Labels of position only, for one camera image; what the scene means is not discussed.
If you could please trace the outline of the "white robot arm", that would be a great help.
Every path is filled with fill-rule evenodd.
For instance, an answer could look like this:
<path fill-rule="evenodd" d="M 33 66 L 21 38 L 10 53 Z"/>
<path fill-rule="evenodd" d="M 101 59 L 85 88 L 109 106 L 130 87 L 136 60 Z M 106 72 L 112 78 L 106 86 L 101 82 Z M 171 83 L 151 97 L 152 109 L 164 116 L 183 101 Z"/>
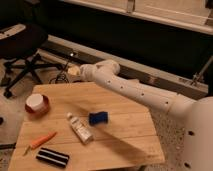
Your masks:
<path fill-rule="evenodd" d="M 118 76 L 113 60 L 73 65 L 70 75 L 116 92 L 147 107 L 181 120 L 185 125 L 181 171 L 213 171 L 213 96 L 199 100 Z"/>

